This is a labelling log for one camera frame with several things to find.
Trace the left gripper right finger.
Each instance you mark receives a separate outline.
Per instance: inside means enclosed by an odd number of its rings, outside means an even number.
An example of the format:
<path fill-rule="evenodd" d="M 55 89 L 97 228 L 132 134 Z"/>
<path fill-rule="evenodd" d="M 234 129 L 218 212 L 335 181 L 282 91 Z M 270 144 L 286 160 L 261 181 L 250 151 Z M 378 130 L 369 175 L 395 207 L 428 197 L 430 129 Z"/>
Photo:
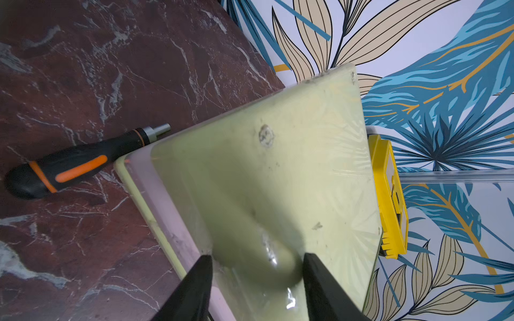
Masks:
<path fill-rule="evenodd" d="M 303 282 L 310 321 L 369 320 L 316 254 L 304 255 Z"/>

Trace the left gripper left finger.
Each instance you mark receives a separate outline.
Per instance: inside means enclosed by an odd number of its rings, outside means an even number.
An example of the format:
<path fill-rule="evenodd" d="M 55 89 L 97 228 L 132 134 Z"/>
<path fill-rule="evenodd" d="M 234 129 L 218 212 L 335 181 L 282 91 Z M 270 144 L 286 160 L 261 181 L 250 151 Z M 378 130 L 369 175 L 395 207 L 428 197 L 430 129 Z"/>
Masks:
<path fill-rule="evenodd" d="M 151 320 L 209 320 L 212 280 L 212 257 L 201 255 Z"/>

